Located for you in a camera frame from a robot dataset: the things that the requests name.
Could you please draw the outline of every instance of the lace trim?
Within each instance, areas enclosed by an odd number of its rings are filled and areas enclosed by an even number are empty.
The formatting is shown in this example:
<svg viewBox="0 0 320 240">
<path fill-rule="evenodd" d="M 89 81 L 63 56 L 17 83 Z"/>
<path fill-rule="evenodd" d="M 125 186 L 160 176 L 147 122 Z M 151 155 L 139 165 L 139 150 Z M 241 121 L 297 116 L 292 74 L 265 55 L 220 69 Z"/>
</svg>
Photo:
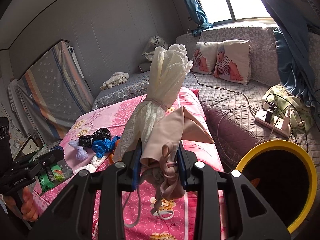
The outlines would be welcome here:
<svg viewBox="0 0 320 240">
<path fill-rule="evenodd" d="M 141 91 L 143 89 L 146 89 L 146 88 L 148 88 L 148 85 L 149 85 L 149 80 L 144 80 L 144 81 L 141 81 L 137 84 L 125 87 L 122 90 L 115 91 L 107 96 L 99 98 L 98 100 L 94 101 L 93 106 L 92 106 L 92 110 L 97 110 L 97 109 L 102 108 L 104 106 L 110 105 L 112 102 L 115 102 L 119 98 L 123 98 L 128 95 L 132 95 L 138 91 Z"/>
</svg>

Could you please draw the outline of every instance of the black plastic bag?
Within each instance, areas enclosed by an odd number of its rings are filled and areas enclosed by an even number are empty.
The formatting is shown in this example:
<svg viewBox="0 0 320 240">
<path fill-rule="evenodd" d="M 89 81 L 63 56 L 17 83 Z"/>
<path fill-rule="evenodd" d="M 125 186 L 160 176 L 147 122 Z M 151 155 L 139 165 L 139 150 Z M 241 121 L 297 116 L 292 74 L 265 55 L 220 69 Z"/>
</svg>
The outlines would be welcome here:
<svg viewBox="0 0 320 240">
<path fill-rule="evenodd" d="M 79 145 L 91 148 L 92 142 L 104 139 L 109 139 L 111 141 L 111 132 L 105 127 L 96 130 L 92 135 L 80 135 Z"/>
</svg>

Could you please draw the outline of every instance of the speaker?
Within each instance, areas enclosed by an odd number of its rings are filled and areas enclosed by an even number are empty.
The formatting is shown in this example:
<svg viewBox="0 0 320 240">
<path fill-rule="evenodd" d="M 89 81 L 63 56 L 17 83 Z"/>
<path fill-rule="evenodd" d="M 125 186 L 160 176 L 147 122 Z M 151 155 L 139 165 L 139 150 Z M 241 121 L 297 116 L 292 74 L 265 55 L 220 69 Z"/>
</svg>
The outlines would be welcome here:
<svg viewBox="0 0 320 240">
<path fill-rule="evenodd" d="M 9 120 L 7 117 L 0 117 L 0 176 L 2 176 L 12 164 L 9 140 Z"/>
</svg>

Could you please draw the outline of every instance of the power strip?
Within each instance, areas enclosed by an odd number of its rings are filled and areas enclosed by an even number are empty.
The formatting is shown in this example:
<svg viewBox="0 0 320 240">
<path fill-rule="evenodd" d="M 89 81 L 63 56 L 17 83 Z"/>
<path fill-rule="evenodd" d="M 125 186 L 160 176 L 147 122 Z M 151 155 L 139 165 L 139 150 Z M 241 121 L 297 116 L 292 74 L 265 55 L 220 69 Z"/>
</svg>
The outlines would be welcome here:
<svg viewBox="0 0 320 240">
<path fill-rule="evenodd" d="M 267 111 L 260 110 L 256 113 L 254 118 L 257 122 L 261 123 L 262 125 L 264 125 L 272 130 L 273 127 L 275 126 L 275 123 L 276 123 L 276 120 L 278 119 L 278 116 L 274 115 L 273 122 L 271 122 L 271 123 L 268 123 L 265 121 L 266 116 L 267 116 Z M 280 117 L 275 128 L 274 128 L 274 131 L 277 132 L 278 134 L 281 134 L 284 137 L 289 138 L 290 134 L 291 134 L 291 127 L 289 125 L 290 117 L 291 117 L 290 112 L 286 112 L 285 120 Z"/>
</svg>

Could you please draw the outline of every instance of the window frame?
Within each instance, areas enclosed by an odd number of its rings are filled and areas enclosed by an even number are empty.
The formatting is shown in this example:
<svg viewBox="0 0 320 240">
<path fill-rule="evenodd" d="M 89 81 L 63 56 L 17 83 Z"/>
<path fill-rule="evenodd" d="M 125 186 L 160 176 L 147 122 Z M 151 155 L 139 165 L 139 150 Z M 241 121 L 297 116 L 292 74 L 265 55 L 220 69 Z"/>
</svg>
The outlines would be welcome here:
<svg viewBox="0 0 320 240">
<path fill-rule="evenodd" d="M 252 18 L 241 18 L 241 19 L 237 19 L 234 12 L 233 12 L 233 8 L 231 5 L 230 0 L 226 0 L 228 7 L 229 7 L 229 11 L 230 11 L 230 15 L 231 15 L 231 19 L 228 20 L 223 20 L 223 21 L 219 21 L 219 22 L 213 22 L 213 26 L 219 26 L 219 25 L 225 25 L 225 24 L 229 24 L 229 23 L 236 23 L 236 22 L 245 22 L 245 21 L 265 21 L 265 22 L 269 22 L 269 24 L 275 23 L 275 21 L 273 20 L 272 17 L 252 17 Z"/>
</svg>

